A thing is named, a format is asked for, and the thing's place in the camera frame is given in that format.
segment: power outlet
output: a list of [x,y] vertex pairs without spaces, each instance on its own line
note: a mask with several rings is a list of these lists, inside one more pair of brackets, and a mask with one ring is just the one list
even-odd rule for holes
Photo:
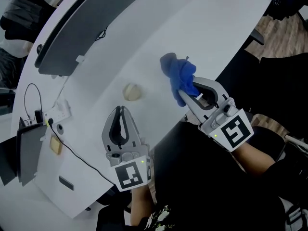
[[44,116],[45,121],[52,118],[54,124],[69,118],[71,116],[71,111],[67,100],[58,100],[56,105],[51,110],[44,113]]

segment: wooden floor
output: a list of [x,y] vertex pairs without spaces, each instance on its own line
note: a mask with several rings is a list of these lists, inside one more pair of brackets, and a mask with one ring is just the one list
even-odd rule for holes
[[[60,0],[53,0],[51,5],[56,6],[59,1]],[[246,50],[258,59],[261,59],[262,57],[288,57],[308,52],[308,32],[304,29],[302,21],[297,14],[288,19],[285,18],[282,21],[273,20],[269,16],[262,17],[256,26],[256,30],[263,35],[265,45],[261,46],[256,42],[252,42]],[[198,123],[197,119],[191,112],[188,113],[188,118],[189,122],[194,124]],[[252,121],[252,126],[268,128],[278,133],[283,138],[288,132],[276,121],[264,115],[255,115]],[[152,158],[152,179],[154,179],[153,151],[151,151],[150,154]],[[150,183],[150,190],[155,201],[154,180]]]

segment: blue towel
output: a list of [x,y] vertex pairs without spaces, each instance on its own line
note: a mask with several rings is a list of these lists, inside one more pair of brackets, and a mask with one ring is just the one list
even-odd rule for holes
[[181,89],[188,95],[198,97],[200,92],[193,86],[193,74],[197,67],[185,59],[177,59],[175,53],[168,53],[160,59],[161,68],[166,76],[170,78],[173,97],[178,105],[184,107],[186,103],[179,95]]

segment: curved white table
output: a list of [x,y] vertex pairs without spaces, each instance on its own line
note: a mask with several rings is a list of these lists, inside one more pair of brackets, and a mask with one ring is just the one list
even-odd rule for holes
[[[37,84],[40,89],[44,111],[53,106],[64,86],[60,98],[68,100],[72,117],[61,122],[64,127],[61,138],[110,177],[101,134],[107,117],[117,105],[125,105],[130,110],[151,148],[188,110],[178,107],[173,99],[169,79],[160,69],[160,57],[168,52],[175,52],[179,58],[189,56],[197,66],[196,76],[215,79],[249,36],[271,0],[136,0],[110,24],[106,37],[93,44],[85,61],[67,81],[66,77],[52,79],[40,75],[34,67],[36,47],[46,41],[74,1],[61,3],[27,59],[16,91],[12,135],[18,129],[19,117],[26,119],[23,98],[29,83]],[[143,96],[138,101],[127,102],[123,98],[122,89],[130,82],[142,88]],[[29,114],[39,108],[39,97],[33,87],[28,89],[26,106]],[[59,173],[75,185],[74,192],[59,186]],[[56,157],[47,145],[42,146],[35,184],[70,217],[110,187],[68,150]],[[35,195],[33,183],[29,185]],[[20,194],[30,186],[21,189]],[[39,207],[33,203],[32,210],[39,211]]]

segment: black cable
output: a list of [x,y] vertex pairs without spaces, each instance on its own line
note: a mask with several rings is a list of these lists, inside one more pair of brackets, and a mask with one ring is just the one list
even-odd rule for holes
[[58,140],[60,141],[60,143],[61,143],[62,145],[64,145],[68,150],[70,150],[71,153],[73,153],[75,157],[77,157],[78,159],[80,159],[82,162],[84,162],[84,163],[85,163],[86,165],[88,165],[90,168],[96,170],[96,171],[101,175],[101,177],[103,177],[105,180],[107,180],[108,182],[110,182],[111,184],[113,184],[113,183],[112,183],[110,180],[108,180],[104,175],[102,175],[101,172],[100,172],[98,169],[96,169],[96,168],[94,168],[93,166],[91,166],[90,164],[88,164],[88,163],[87,163],[85,160],[83,160],[80,156],[78,156],[77,154],[75,154],[71,148],[69,148],[66,144],[64,144],[64,143],[62,142],[62,140],[59,138],[59,136],[56,134],[56,132],[53,130],[52,124],[49,123],[49,126],[50,126],[50,128],[52,129],[53,133],[57,136],[57,138],[58,138]]
[[32,120],[32,119],[30,118],[29,114],[28,114],[27,109],[26,109],[26,93],[27,93],[27,90],[28,90],[29,86],[31,86],[31,85],[35,86],[36,89],[38,90],[39,102],[40,102],[40,111],[43,112],[43,109],[42,109],[42,98],[41,98],[41,96],[40,96],[40,91],[39,91],[38,87],[36,86],[36,84],[30,83],[30,84],[27,86],[26,91],[25,91],[25,94],[24,94],[24,107],[25,107],[25,111],[26,111],[26,114],[27,114],[29,120],[30,120],[30,121],[34,121],[35,118]]
[[96,38],[96,40],[95,41],[98,41],[98,40],[100,40],[100,39],[102,39],[102,38],[104,38],[105,36],[106,36],[106,30],[107,30],[107,28],[108,27],[106,27],[105,29],[104,29],[104,31],[102,31],[100,34],[103,34],[103,35],[101,35],[100,36],[100,34],[98,35],[98,37]]

